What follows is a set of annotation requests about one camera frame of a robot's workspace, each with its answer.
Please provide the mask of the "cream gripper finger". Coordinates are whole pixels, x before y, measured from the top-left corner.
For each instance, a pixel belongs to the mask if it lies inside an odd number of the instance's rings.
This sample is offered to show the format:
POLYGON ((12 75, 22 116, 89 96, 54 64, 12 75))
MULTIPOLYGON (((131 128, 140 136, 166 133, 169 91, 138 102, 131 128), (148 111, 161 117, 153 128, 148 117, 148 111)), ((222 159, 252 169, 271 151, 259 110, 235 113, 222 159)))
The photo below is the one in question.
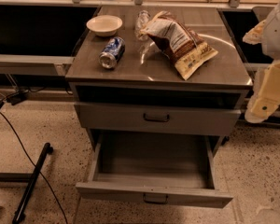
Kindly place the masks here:
POLYGON ((243 37, 243 41, 247 44, 256 45, 261 42, 265 20, 259 22, 254 28, 249 30, 243 37))
POLYGON ((245 120, 261 123, 280 106, 280 60, 274 60, 267 68, 259 68, 255 74, 253 95, 245 112, 245 120))

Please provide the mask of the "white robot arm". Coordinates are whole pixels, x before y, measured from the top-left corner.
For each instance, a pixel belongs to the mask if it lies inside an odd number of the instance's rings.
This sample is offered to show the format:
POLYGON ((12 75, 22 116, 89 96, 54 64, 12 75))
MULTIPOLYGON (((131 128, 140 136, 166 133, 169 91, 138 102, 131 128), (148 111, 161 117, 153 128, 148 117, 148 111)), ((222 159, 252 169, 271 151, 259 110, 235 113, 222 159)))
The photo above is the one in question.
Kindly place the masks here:
POLYGON ((254 93, 245 112, 248 122, 261 123, 280 106, 280 3, 244 35, 243 41, 261 44, 262 53, 273 58, 267 68, 260 68, 255 74, 254 93))

